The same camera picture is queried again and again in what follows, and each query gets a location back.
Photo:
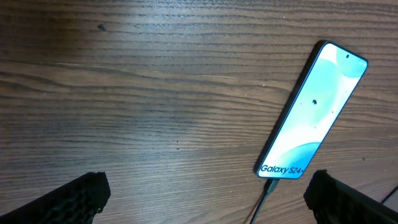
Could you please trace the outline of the blue Galaxy S24+ smartphone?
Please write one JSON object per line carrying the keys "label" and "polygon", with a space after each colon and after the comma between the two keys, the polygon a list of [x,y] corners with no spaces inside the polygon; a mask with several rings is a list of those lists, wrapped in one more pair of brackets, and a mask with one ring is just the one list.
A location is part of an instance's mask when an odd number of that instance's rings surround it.
{"label": "blue Galaxy S24+ smartphone", "polygon": [[306,171],[369,62],[330,40],[318,41],[254,166],[266,179],[298,179]]}

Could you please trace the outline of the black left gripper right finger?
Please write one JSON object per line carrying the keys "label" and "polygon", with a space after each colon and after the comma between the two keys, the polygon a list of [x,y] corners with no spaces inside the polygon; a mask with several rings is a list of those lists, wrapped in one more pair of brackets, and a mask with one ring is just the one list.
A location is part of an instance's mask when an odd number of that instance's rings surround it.
{"label": "black left gripper right finger", "polygon": [[397,224],[397,212],[318,170],[303,195],[318,224]]}

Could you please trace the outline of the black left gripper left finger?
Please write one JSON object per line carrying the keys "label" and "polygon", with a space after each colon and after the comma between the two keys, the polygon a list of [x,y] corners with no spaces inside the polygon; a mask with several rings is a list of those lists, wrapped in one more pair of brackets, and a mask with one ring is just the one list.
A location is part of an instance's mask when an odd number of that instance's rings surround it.
{"label": "black left gripper left finger", "polygon": [[79,178],[1,215],[2,224],[92,224],[111,196],[105,172]]}

